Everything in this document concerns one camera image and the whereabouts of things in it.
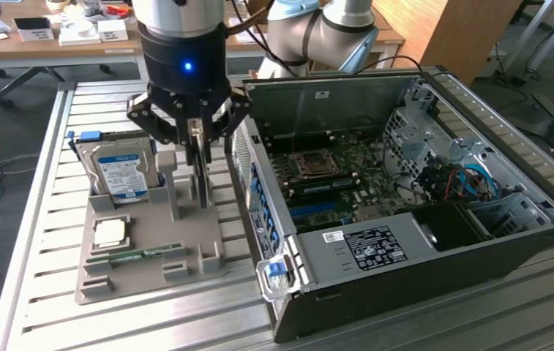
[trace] hard drive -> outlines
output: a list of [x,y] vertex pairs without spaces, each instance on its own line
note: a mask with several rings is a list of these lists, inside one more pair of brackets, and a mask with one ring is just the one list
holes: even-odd
[[145,200],[148,188],[159,186],[155,145],[144,132],[83,132],[75,152],[93,194],[109,194],[113,203]]

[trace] barcode sticker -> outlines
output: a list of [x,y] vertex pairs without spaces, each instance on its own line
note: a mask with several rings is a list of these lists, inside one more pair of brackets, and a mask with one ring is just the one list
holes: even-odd
[[104,53],[132,53],[133,49],[107,49]]
[[323,233],[324,242],[332,243],[334,241],[344,240],[344,232],[338,230],[336,232]]

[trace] wooden desk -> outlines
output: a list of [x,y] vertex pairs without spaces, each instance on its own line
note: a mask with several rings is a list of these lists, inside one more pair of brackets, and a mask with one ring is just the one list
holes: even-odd
[[[20,3],[1,3],[0,18],[12,26],[13,18],[39,17],[51,14],[44,0],[23,0]],[[232,9],[227,10],[227,18],[235,17]],[[376,13],[376,25],[380,28],[378,40],[372,46],[375,59],[395,55],[404,38],[391,29],[383,17]],[[140,68],[140,76],[145,75],[144,59],[141,57],[140,42],[136,32],[136,24],[128,23],[127,30],[129,40],[123,42],[105,42],[91,45],[60,47],[56,40],[39,42],[23,42],[17,32],[8,33],[9,38],[0,40],[0,68],[64,66],[77,64],[111,64],[119,62],[135,62]],[[263,57],[264,51],[253,43],[240,43],[235,37],[227,40],[227,57],[248,58]],[[388,67],[390,61],[379,67]]]
[[[63,66],[76,64],[111,64],[135,62],[144,67],[135,24],[128,24],[129,40],[92,45],[61,47],[56,40],[23,42],[16,32],[13,18],[39,17],[53,12],[44,0],[1,3],[0,18],[12,27],[9,38],[0,40],[0,68]],[[57,38],[59,29],[53,29]]]

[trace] cpu socket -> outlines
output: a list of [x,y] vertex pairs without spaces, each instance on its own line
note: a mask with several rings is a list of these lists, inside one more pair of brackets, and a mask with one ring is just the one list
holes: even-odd
[[293,154],[300,178],[311,179],[339,173],[338,165],[328,150],[314,150]]

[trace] metal frame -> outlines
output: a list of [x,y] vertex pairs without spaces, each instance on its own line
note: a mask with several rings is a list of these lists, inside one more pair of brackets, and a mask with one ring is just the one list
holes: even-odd
[[[543,151],[458,80],[448,75],[435,78],[554,186],[554,162]],[[227,192],[219,195],[225,202],[220,215],[227,218],[228,249],[239,257],[227,264],[229,273],[207,282],[76,306],[71,292],[80,233],[56,230],[77,226],[84,217],[79,201],[88,185],[60,134],[67,124],[76,131],[135,128],[125,120],[124,100],[141,89],[139,80],[96,82],[57,94],[1,292],[0,350],[127,350],[144,345],[157,350],[554,350],[554,249],[503,279],[275,345],[253,265],[244,258],[239,210],[229,203],[235,197]],[[460,130],[458,135],[468,137],[470,132]],[[55,231],[44,233],[44,226]]]

